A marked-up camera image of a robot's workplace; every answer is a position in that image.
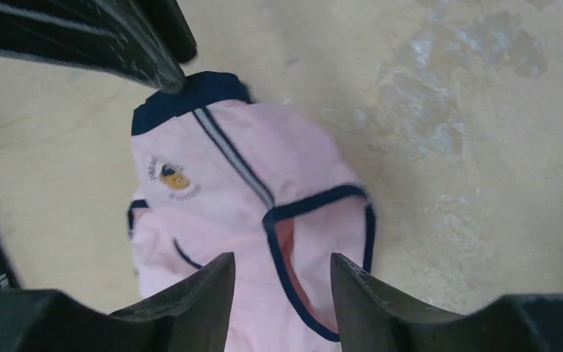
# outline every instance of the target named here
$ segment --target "beige floor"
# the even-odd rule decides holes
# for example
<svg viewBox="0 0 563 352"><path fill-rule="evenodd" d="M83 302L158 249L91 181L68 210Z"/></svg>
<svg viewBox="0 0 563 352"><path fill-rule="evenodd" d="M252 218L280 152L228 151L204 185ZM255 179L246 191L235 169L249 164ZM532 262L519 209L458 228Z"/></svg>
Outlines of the beige floor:
<svg viewBox="0 0 563 352"><path fill-rule="evenodd" d="M563 292L563 1L182 0L189 73L324 124L377 203L375 273L469 312ZM137 300L121 78L0 59L0 233L26 287Z"/></svg>

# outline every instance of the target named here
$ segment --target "navy blue collar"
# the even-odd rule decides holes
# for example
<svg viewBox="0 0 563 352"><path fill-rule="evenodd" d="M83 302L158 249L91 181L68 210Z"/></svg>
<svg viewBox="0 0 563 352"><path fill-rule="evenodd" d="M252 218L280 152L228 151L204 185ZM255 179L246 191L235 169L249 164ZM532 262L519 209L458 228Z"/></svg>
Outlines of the navy blue collar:
<svg viewBox="0 0 563 352"><path fill-rule="evenodd" d="M146 133L175 116L182 116L193 110L223 100L241 100L251 104L249 90L238 77L231 73L200 72L187 77L183 90L170 95L156 92L135 109L132 136Z"/></svg>

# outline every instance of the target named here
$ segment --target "pink fabric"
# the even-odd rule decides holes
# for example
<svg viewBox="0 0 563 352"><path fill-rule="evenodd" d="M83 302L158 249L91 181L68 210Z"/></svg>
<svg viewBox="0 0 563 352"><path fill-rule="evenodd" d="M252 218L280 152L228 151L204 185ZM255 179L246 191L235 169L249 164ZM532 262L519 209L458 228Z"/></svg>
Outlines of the pink fabric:
<svg viewBox="0 0 563 352"><path fill-rule="evenodd" d="M266 185L275 206L358 178L330 137L284 106L225 100L208 106L218 126ZM143 297L195 272L223 252L236 259L228 352L330 352L335 342L308 327L285 293L262 219L270 210L187 113L132 137L139 190L149 208L133 212L133 259ZM288 277L316 320L336 331L329 260L361 264L367 201L348 197L280 221L277 241Z"/></svg>

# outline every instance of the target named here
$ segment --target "pink pet clothing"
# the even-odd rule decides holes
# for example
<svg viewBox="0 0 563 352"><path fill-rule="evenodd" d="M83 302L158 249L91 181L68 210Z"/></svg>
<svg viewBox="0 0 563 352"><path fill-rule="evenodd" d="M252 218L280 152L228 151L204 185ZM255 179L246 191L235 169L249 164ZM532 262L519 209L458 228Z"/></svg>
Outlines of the pink pet clothing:
<svg viewBox="0 0 563 352"><path fill-rule="evenodd" d="M252 103L236 76L204 72L138 107L131 140L141 295L234 252L225 351L333 351L330 256L370 271L375 214L331 138L285 106Z"/></svg>

